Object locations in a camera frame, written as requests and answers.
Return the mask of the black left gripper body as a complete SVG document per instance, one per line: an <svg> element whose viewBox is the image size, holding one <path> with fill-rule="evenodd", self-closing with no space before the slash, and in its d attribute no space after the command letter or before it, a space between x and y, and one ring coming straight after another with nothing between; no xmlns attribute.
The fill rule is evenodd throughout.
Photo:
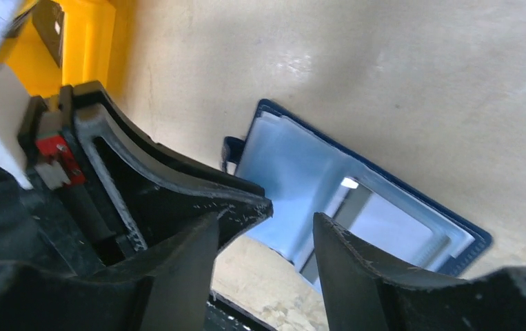
<svg viewBox="0 0 526 331"><path fill-rule="evenodd" d="M30 188L0 168L0 261L143 274L144 134L99 82L33 97L19 131Z"/></svg>

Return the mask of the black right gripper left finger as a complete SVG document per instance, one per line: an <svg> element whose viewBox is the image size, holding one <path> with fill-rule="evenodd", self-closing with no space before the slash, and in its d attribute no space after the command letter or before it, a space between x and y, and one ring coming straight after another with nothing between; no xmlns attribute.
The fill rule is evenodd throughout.
<svg viewBox="0 0 526 331"><path fill-rule="evenodd" d="M86 277L0 261L0 330L201 330L218 242L208 213Z"/></svg>

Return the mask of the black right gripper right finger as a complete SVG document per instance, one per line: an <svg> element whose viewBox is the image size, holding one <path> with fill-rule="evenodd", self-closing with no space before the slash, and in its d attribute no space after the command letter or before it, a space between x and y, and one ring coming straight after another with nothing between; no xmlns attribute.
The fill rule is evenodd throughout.
<svg viewBox="0 0 526 331"><path fill-rule="evenodd" d="M331 330L526 330L526 266L471 280L430 272L323 213L313 236Z"/></svg>

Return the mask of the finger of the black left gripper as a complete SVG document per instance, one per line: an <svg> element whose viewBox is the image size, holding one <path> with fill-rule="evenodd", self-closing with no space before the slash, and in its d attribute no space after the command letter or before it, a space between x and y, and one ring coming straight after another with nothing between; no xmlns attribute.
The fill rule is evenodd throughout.
<svg viewBox="0 0 526 331"><path fill-rule="evenodd" d="M98 81L73 87L71 117L81 165L135 250L147 250L207 213L219 223L218 249L224 250L273 214L262 187L153 141Z"/></svg>

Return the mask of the navy blue card holder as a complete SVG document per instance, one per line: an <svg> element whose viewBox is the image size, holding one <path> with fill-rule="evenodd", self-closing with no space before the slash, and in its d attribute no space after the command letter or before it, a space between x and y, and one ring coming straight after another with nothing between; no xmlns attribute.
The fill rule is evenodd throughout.
<svg viewBox="0 0 526 331"><path fill-rule="evenodd" d="M426 270L457 277L491 234L269 100L245 138L223 140L221 167L261 186L273 216L247 232L321 289L312 219L322 212L353 235Z"/></svg>

